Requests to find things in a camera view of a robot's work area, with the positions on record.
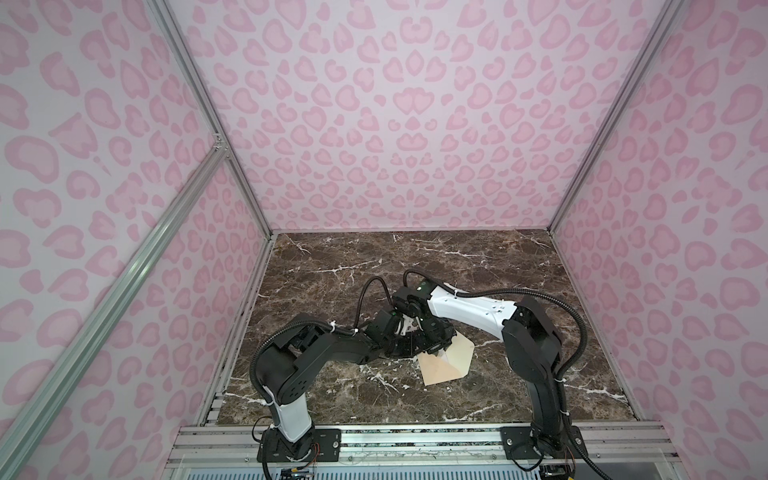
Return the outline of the peach paper envelope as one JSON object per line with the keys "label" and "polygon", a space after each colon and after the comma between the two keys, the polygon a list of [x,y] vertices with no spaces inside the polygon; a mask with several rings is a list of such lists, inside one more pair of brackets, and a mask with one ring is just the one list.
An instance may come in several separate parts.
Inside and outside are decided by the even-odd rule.
{"label": "peach paper envelope", "polygon": [[416,356],[426,386],[458,380],[465,377],[474,354],[474,343],[457,333],[451,344],[436,354],[420,353]]}

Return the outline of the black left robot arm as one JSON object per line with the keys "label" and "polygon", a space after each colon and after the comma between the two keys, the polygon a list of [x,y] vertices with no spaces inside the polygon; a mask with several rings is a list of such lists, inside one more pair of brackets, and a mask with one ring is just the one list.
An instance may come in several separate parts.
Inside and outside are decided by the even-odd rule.
{"label": "black left robot arm", "polygon": [[363,329],[339,327],[302,313],[263,342],[251,359],[249,376],[272,415],[273,426],[262,441],[266,459],[282,454],[302,461],[313,450],[315,424],[306,392],[326,363],[364,365],[424,352],[425,333],[419,328],[407,331],[404,323],[402,315],[387,310]]}

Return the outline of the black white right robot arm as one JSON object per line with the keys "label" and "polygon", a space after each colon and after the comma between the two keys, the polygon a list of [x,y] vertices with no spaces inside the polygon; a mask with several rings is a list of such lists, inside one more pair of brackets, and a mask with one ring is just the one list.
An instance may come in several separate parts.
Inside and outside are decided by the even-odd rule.
{"label": "black white right robot arm", "polygon": [[470,293],[424,281],[403,286],[392,297],[395,314],[411,329],[402,348],[418,359],[427,385],[455,380],[468,373],[474,345],[454,328],[462,323],[482,330],[503,344],[511,370],[526,382],[532,401],[530,438],[514,444],[556,458],[567,450],[586,455],[567,412],[562,382],[570,366],[562,363],[563,337],[540,305],[542,300],[561,308],[584,328],[577,312],[559,299],[524,289],[496,289]]}

